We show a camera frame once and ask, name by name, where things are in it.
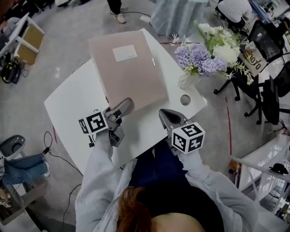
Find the pink folder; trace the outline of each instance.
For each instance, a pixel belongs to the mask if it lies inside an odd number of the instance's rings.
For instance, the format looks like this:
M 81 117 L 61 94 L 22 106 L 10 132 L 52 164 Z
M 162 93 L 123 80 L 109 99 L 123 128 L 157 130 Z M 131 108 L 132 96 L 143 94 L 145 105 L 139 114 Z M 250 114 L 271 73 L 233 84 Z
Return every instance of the pink folder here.
M 128 97 L 134 110 L 166 97 L 160 68 L 142 31 L 97 37 L 89 47 L 111 109 Z

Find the table leg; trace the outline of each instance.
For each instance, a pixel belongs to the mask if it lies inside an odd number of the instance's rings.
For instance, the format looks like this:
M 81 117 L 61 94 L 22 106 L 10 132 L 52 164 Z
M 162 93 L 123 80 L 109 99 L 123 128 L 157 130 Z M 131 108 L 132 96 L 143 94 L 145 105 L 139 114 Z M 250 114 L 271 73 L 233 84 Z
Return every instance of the table leg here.
M 24 46 L 28 47 L 29 49 L 31 49 L 32 51 L 34 51 L 35 53 L 39 53 L 39 50 L 36 49 L 34 46 L 32 46 L 31 44 L 27 43 L 24 39 L 22 39 L 21 37 L 17 36 L 16 40 L 19 43 L 22 43 Z
M 45 34 L 45 32 L 30 17 L 27 17 L 27 21 L 30 22 L 34 27 L 36 27 L 36 29 L 42 34 Z

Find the hole in table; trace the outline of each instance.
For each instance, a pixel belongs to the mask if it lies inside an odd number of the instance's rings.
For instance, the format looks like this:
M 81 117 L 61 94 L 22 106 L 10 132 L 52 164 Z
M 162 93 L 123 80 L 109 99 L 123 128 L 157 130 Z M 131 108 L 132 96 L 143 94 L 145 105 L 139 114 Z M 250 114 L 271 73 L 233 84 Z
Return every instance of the hole in table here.
M 184 106 L 188 106 L 191 102 L 190 97 L 186 94 L 182 95 L 180 98 L 180 102 Z

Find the gray floor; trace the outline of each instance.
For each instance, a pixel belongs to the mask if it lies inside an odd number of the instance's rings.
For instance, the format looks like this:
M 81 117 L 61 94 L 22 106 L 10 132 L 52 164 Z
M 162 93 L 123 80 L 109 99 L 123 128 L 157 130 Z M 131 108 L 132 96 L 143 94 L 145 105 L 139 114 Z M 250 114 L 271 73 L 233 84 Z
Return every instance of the gray floor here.
M 148 0 L 123 0 L 123 4 L 129 6 L 132 11 L 141 11 L 149 15 L 154 9 L 154 4 Z M 27 140 L 24 149 L 26 154 L 38 154 L 43 151 L 45 131 L 50 131 L 53 135 L 53 126 L 45 110 L 44 101 L 73 71 L 90 59 L 88 39 L 103 34 L 146 28 L 160 42 L 171 40 L 158 37 L 147 23 L 139 20 L 140 14 L 126 14 L 128 22 L 120 25 L 108 12 L 106 0 L 91 0 L 75 8 L 54 7 L 34 17 L 46 34 L 35 65 L 28 67 L 28 77 L 22 77 L 17 85 L 0 82 L 0 140 L 20 134 Z M 205 21 L 210 20 L 210 24 L 220 24 L 213 15 L 213 8 L 208 9 L 204 18 Z M 198 39 L 193 35 L 189 40 L 197 42 Z M 175 47 L 164 47 L 171 55 L 174 54 Z M 226 173 L 230 160 L 227 107 L 231 120 L 234 156 L 247 155 L 265 143 L 269 137 L 265 136 L 267 132 L 263 132 L 261 126 L 256 125 L 257 114 L 250 118 L 243 116 L 251 107 L 243 96 L 239 102 L 234 101 L 235 92 L 232 85 L 219 96 L 213 94 L 213 90 L 220 87 L 224 81 L 224 78 L 219 76 L 195 80 L 195 86 L 207 100 L 208 106 L 194 116 L 194 120 L 206 131 L 204 147 L 200 151 L 204 163 L 213 170 Z M 57 139 L 58 143 L 53 141 L 52 153 L 72 162 L 59 138 Z M 48 217 L 62 221 L 68 195 L 81 183 L 82 178 L 63 160 L 49 154 L 45 157 L 51 169 L 51 175 L 48 177 L 49 187 L 45 197 L 37 201 L 33 208 Z M 71 205 L 65 217 L 65 221 L 70 224 L 75 223 L 74 201 L 78 190 L 79 188 L 72 194 Z

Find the light gray jacket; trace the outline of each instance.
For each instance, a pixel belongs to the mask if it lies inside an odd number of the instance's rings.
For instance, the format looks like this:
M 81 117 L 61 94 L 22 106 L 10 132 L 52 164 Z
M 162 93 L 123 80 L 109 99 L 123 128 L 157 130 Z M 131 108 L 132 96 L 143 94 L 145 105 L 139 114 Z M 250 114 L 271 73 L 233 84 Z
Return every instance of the light gray jacket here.
M 97 138 L 75 203 L 77 232 L 116 231 L 118 199 L 128 186 L 137 162 L 131 160 L 124 170 L 117 169 L 111 161 L 113 149 L 108 135 Z M 198 152 L 179 155 L 179 159 L 188 171 L 188 182 L 203 190 L 217 205 L 225 232 L 255 231 L 258 214 L 252 200 L 222 173 L 203 165 Z

